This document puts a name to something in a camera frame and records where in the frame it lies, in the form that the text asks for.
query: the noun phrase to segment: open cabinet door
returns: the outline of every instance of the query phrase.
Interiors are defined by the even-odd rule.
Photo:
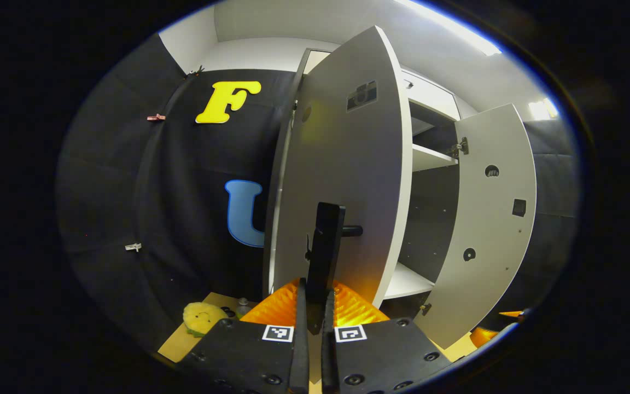
[[[514,105],[455,123],[468,154],[458,157],[458,209],[444,266],[415,324],[440,347],[475,327],[514,279],[532,236],[536,172]]]
[[[380,305],[400,253],[412,180],[412,128],[400,65],[378,27],[304,75],[273,213],[270,287],[305,277],[318,202],[346,207],[335,279]]]

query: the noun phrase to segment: orange object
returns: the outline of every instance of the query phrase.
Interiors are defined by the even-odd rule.
[[[332,282],[335,289],[335,327],[384,322],[390,320],[370,302],[347,285]]]
[[[298,279],[284,285],[242,317],[243,322],[295,326]],[[337,282],[335,290],[335,327],[383,322],[388,316],[376,309],[357,292]]]
[[[501,315],[504,316],[510,316],[510,317],[519,317],[520,314],[522,314],[522,311],[516,311],[516,312],[500,312]]]
[[[292,280],[273,292],[242,316],[240,321],[258,324],[288,325],[295,327],[295,301],[298,296],[298,281]]]
[[[497,334],[497,331],[475,327],[475,330],[470,333],[470,341],[473,342],[475,347],[480,347],[486,344],[490,339],[493,339]]]

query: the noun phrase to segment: yellow letter f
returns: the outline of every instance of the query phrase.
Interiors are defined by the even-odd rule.
[[[235,89],[247,89],[253,95],[261,92],[262,85],[256,80],[251,82],[215,82],[215,91],[208,100],[208,105],[202,114],[196,117],[196,123],[225,123],[230,119],[230,115],[225,114],[225,110],[230,104],[230,109],[236,111],[242,108],[247,99],[247,92],[240,90],[234,95]]]

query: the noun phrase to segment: round hole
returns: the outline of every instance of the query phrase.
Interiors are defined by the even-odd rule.
[[[470,261],[471,259],[475,259],[475,250],[472,247],[463,251],[463,260]]]
[[[311,108],[307,107],[305,109],[305,113],[303,114],[303,123],[305,123],[308,120],[308,118],[310,117],[310,112],[312,112]]]
[[[272,384],[274,386],[281,384],[281,379],[276,375],[267,376],[265,380],[267,381],[268,384]]]
[[[439,358],[439,353],[438,352],[431,352],[430,354],[427,354],[424,357],[425,361],[435,361],[435,359]]]
[[[361,384],[361,382],[363,382],[363,375],[353,374],[345,378],[345,383],[350,386],[356,386],[357,384]]]
[[[412,381],[410,381],[410,380],[409,381],[404,381],[402,383],[396,384],[395,387],[393,387],[393,390],[399,390],[399,389],[402,389],[403,387],[409,386],[411,384],[412,384]]]
[[[495,165],[488,165],[485,167],[485,176],[490,177],[498,177],[500,175],[500,169]]]

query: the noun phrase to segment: metal clip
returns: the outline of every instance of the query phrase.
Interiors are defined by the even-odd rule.
[[[165,115],[154,115],[154,117],[147,117],[147,120],[150,120],[150,122],[158,122],[160,120],[165,120],[167,119],[167,117]]]
[[[125,245],[125,250],[134,250],[137,253],[140,252],[141,247],[142,244]]]

